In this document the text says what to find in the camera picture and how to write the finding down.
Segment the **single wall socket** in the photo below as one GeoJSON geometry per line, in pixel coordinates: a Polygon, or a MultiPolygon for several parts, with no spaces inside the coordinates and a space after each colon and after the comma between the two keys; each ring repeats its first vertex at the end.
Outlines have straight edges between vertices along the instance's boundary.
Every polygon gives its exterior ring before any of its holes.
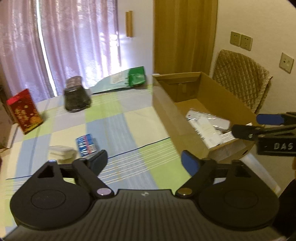
{"type": "Polygon", "coordinates": [[[292,71],[293,63],[294,59],[292,57],[288,56],[285,53],[281,53],[279,68],[290,74],[292,71]]]}

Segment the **checkered tablecloth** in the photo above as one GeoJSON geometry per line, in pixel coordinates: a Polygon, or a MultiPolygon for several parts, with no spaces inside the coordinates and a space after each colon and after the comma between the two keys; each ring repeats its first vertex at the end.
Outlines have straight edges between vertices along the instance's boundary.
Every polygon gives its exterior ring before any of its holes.
{"type": "Polygon", "coordinates": [[[78,149],[76,140],[90,135],[108,163],[100,174],[113,190],[171,189],[189,179],[180,155],[152,107],[152,90],[130,89],[92,96],[90,108],[64,109],[62,96],[37,103],[44,122],[27,135],[17,130],[12,146],[1,151],[1,235],[15,227],[10,199],[46,161],[51,146],[78,149]]]}

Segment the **double wall socket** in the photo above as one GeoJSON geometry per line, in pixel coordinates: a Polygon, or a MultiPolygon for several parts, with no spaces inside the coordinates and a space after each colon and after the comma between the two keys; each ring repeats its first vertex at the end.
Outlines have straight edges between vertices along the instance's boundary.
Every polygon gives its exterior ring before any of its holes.
{"type": "Polygon", "coordinates": [[[231,32],[230,44],[251,51],[253,39],[250,36],[242,35],[237,32],[231,32]]]}

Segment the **wooden wall bracket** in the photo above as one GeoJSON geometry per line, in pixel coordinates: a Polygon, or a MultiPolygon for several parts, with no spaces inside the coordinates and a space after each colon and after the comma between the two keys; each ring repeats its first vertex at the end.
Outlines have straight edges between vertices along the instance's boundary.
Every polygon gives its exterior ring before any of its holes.
{"type": "Polygon", "coordinates": [[[129,38],[133,37],[133,12],[132,11],[126,11],[125,12],[125,29],[126,29],[126,36],[129,38]]]}

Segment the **pink sheer curtain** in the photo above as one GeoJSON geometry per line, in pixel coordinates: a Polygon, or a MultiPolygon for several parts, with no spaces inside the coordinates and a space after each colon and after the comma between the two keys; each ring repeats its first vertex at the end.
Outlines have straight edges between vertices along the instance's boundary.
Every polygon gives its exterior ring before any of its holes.
{"type": "Polygon", "coordinates": [[[1,1],[1,86],[34,101],[66,81],[90,88],[121,68],[117,1],[1,1]]]}

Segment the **white power adapter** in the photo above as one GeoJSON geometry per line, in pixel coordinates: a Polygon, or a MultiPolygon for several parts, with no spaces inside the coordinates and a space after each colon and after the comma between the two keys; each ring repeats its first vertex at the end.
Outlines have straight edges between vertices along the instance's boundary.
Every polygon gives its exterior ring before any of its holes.
{"type": "Polygon", "coordinates": [[[49,155],[52,160],[65,161],[76,155],[76,150],[67,146],[49,146],[49,155]]]}

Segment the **dark plastic wrapped container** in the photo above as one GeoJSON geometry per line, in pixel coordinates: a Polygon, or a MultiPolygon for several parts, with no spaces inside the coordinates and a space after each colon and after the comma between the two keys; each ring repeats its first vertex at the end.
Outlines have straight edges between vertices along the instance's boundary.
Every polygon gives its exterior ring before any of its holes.
{"type": "Polygon", "coordinates": [[[64,104],[65,109],[70,113],[76,113],[91,106],[91,98],[82,85],[81,76],[73,76],[66,80],[64,104]]]}

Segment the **brown cardboard box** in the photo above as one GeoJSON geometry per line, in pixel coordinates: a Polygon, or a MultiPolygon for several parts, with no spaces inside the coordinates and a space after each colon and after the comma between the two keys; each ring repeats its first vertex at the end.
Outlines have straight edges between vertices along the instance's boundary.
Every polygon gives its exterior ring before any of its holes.
{"type": "Polygon", "coordinates": [[[257,125],[251,109],[203,72],[155,75],[152,104],[178,153],[188,150],[196,157],[229,163],[245,156],[254,142],[234,139],[209,149],[186,120],[190,109],[213,114],[231,124],[257,125]]]}

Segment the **green flat package bag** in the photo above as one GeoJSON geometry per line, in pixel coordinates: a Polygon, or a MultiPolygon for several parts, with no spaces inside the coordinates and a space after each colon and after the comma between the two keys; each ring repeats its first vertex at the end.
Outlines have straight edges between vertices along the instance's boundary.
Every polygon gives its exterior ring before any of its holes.
{"type": "Polygon", "coordinates": [[[144,66],[134,67],[103,78],[93,87],[92,94],[118,89],[129,89],[146,83],[144,66]]]}

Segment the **white remote control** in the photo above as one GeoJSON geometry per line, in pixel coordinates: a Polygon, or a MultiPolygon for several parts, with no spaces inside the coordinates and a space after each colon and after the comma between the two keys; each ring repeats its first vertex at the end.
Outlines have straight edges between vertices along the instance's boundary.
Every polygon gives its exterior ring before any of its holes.
{"type": "Polygon", "coordinates": [[[223,144],[222,138],[206,118],[192,119],[189,123],[208,149],[223,144]]]}

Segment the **white barcode medicine box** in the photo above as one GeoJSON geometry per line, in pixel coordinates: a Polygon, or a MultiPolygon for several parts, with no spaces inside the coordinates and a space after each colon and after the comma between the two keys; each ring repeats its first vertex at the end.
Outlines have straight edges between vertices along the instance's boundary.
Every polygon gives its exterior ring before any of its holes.
{"type": "MultiPolygon", "coordinates": [[[[253,126],[253,124],[252,123],[248,123],[246,125],[234,125],[234,126],[253,126]]],[[[237,139],[232,134],[232,131],[228,131],[228,132],[225,132],[225,133],[220,133],[219,134],[219,137],[220,137],[220,143],[218,145],[226,144],[226,143],[228,143],[230,141],[233,141],[233,140],[237,139]]]]}

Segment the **blue tissue pack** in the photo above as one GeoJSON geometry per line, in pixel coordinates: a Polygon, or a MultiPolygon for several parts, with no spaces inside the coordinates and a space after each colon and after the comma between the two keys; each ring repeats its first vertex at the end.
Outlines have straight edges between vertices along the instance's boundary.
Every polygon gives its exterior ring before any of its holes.
{"type": "Polygon", "coordinates": [[[94,139],[90,133],[76,138],[76,146],[80,157],[88,157],[97,152],[94,139]]]}

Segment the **red gift box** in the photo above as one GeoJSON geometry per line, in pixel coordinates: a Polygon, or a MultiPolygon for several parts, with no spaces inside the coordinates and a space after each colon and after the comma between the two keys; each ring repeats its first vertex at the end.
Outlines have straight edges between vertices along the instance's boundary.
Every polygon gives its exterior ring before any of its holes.
{"type": "Polygon", "coordinates": [[[43,118],[38,112],[28,89],[24,89],[9,98],[6,104],[24,135],[43,123],[43,118]]]}

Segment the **quilted tan chair cover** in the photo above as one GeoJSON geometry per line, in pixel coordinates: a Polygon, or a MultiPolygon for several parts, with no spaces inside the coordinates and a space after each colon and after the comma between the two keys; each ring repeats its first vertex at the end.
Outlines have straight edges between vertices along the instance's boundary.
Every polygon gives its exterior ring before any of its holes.
{"type": "Polygon", "coordinates": [[[213,80],[258,114],[270,90],[272,76],[250,57],[222,49],[216,58],[213,80]]]}

